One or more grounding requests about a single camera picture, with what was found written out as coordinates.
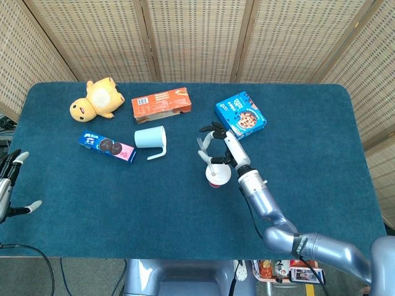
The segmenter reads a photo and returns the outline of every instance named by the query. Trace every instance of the plush toy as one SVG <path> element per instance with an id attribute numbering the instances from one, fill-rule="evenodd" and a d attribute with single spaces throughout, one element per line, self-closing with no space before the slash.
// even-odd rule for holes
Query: plush toy
<path id="1" fill-rule="evenodd" d="M 111 77 L 96 83 L 86 83 L 86 97 L 75 100 L 70 106 L 70 114 L 76 121 L 86 122 L 96 115 L 113 118 L 113 112 L 125 102 L 123 96 L 115 88 Z"/>

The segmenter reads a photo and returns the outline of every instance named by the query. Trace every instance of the blue table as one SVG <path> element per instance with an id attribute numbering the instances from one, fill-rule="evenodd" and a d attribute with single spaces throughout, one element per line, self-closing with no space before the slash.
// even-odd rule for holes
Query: blue table
<path id="1" fill-rule="evenodd" d="M 188 88 L 191 113 L 134 122 L 131 98 L 182 86 Z M 215 103 L 241 91 L 268 120 L 241 143 L 298 230 L 351 242 L 366 256 L 370 243 L 385 234 L 350 97 L 341 86 L 119 83 L 117 88 L 126 102 L 115 118 L 87 123 L 69 114 L 70 104 L 85 97 L 85 83 L 30 89 L 12 142 L 12 149 L 30 156 L 12 205 L 36 199 L 43 205 L 32 215 L 8 218 L 0 227 L 1 242 L 30 244 L 62 257 L 277 257 L 255 233 L 236 173 L 213 189 L 197 154 L 196 138 L 203 136 L 198 129 L 217 120 Z M 165 126 L 168 152 L 150 162 L 151 149 L 138 150 L 130 165 L 78 144 L 85 128 L 133 145 L 135 130 L 158 125 Z M 222 155 L 224 149 L 223 143 L 212 143 L 209 153 Z"/>

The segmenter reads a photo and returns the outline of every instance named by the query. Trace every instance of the cable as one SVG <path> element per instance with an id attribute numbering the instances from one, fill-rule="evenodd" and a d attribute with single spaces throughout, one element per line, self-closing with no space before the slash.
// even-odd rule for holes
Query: cable
<path id="1" fill-rule="evenodd" d="M 237 273 L 237 269 L 239 268 L 240 262 L 241 262 L 241 260 L 239 260 L 239 262 L 237 263 L 237 266 L 236 266 L 236 269 L 235 269 L 235 275 L 233 276 L 232 283 L 230 284 L 228 296 L 233 296 L 233 293 L 235 292 L 236 273 Z"/>
<path id="2" fill-rule="evenodd" d="M 244 195 L 244 192 L 243 192 L 243 190 L 242 190 L 241 188 L 240 188 L 240 191 L 241 191 L 241 193 L 242 193 L 242 195 L 243 195 L 243 197 L 244 197 L 244 200 L 245 200 L 246 203 L 247 203 L 248 210 L 249 210 L 249 214 L 251 215 L 252 222 L 254 223 L 255 231 L 257 232 L 257 234 L 258 234 L 258 236 L 260 237 L 260 239 L 264 239 L 264 238 L 262 237 L 262 235 L 260 234 L 259 230 L 258 230 L 257 224 L 256 224 L 256 222 L 255 222 L 254 215 L 252 214 L 251 206 L 249 205 L 249 202 L 248 202 L 248 200 L 247 200 L 246 196 Z"/>
<path id="3" fill-rule="evenodd" d="M 121 276 L 119 277 L 119 280 L 118 280 L 117 284 L 115 285 L 114 290 L 113 290 L 112 293 L 111 293 L 111 296 L 114 296 L 114 295 L 115 295 L 115 291 L 117 290 L 119 284 L 121 283 L 121 280 L 122 280 L 122 278 L 123 278 L 123 275 L 125 274 L 125 271 L 126 271 L 126 267 L 128 266 L 128 263 L 127 263 L 126 259 L 123 259 L 123 260 L 124 260 L 124 262 L 125 262 L 125 267 L 123 268 L 122 274 L 121 274 Z"/>
<path id="4" fill-rule="evenodd" d="M 73 296 L 69 290 L 69 287 L 67 287 L 66 276 L 65 276 L 64 270 L 63 270 L 62 257 L 60 258 L 60 270 L 62 271 L 63 283 L 64 283 L 64 286 L 66 287 L 67 293 L 69 293 L 70 296 Z"/>
<path id="5" fill-rule="evenodd" d="M 322 280 L 321 280 L 321 277 L 315 272 L 315 270 L 313 269 L 313 267 L 311 267 L 311 265 L 310 265 L 307 261 L 305 261 L 305 259 L 303 259 L 302 256 L 300 256 L 299 259 L 300 259 L 304 264 L 306 264 L 308 268 L 310 268 L 311 272 L 314 273 L 315 277 L 316 277 L 316 278 L 318 279 L 318 281 L 320 282 L 320 285 L 321 285 L 323 291 L 325 292 L 325 295 L 326 295 L 326 296 L 329 296 L 329 293 L 328 293 L 328 291 L 326 290 L 326 287 L 325 287 L 325 285 L 323 284 L 323 282 L 322 282 Z"/>
<path id="6" fill-rule="evenodd" d="M 23 249 L 30 249 L 33 250 L 37 253 L 39 253 L 45 260 L 45 262 L 48 265 L 48 269 L 49 269 L 49 273 L 51 274 L 51 282 L 52 282 L 52 291 L 51 291 L 51 296 L 54 296 L 54 292 L 55 292 L 55 278 L 54 278 L 54 271 L 52 270 L 52 266 L 51 266 L 51 262 L 49 262 L 47 256 L 40 250 L 31 247 L 29 245 L 19 245 L 19 244 L 6 244 L 6 245 L 2 245 L 0 244 L 0 249 L 16 249 L 16 248 L 23 248 Z"/>

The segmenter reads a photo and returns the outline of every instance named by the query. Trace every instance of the snack box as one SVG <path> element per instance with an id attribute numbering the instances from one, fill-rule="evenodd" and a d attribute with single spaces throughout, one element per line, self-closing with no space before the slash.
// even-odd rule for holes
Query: snack box
<path id="1" fill-rule="evenodd" d="M 131 100 L 137 123 L 190 112 L 192 103 L 186 88 L 172 89 Z"/>
<path id="2" fill-rule="evenodd" d="M 95 150 L 108 156 L 117 157 L 128 163 L 132 162 L 136 154 L 136 149 L 134 147 L 115 142 L 110 138 L 88 130 L 82 132 L 78 142 L 88 149 Z"/>
<path id="3" fill-rule="evenodd" d="M 248 94 L 243 91 L 215 105 L 215 114 L 238 139 L 242 139 L 266 125 L 266 119 Z"/>

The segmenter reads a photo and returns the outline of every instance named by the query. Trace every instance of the oreo package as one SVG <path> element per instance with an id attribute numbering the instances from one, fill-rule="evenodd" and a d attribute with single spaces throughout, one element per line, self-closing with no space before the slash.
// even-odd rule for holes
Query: oreo package
<path id="1" fill-rule="evenodd" d="M 214 111 L 224 127 L 232 130 L 238 139 L 266 125 L 266 118 L 245 91 L 217 103 Z"/>
<path id="2" fill-rule="evenodd" d="M 93 149 L 108 156 L 117 157 L 128 163 L 132 162 L 136 154 L 136 149 L 134 147 L 122 144 L 121 142 L 115 142 L 110 138 L 88 130 L 82 132 L 78 142 L 88 149 Z"/>

